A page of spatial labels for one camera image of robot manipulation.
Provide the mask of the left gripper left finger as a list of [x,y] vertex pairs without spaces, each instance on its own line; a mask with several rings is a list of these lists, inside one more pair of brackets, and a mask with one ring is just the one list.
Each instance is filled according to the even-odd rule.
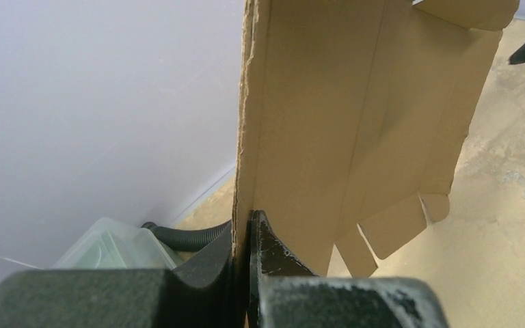
[[231,229],[169,269],[30,270],[0,283],[0,327],[232,327]]

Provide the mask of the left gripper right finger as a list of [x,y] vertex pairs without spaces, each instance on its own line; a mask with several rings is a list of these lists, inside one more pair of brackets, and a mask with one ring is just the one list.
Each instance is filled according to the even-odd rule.
[[250,247],[250,327],[449,326],[437,296],[418,279],[319,277],[262,210],[251,213]]

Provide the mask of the brown cardboard box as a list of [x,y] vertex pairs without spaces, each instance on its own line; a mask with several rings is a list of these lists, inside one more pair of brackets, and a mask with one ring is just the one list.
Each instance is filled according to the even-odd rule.
[[354,277],[450,210],[517,1],[246,1],[233,255],[250,211],[315,273]]

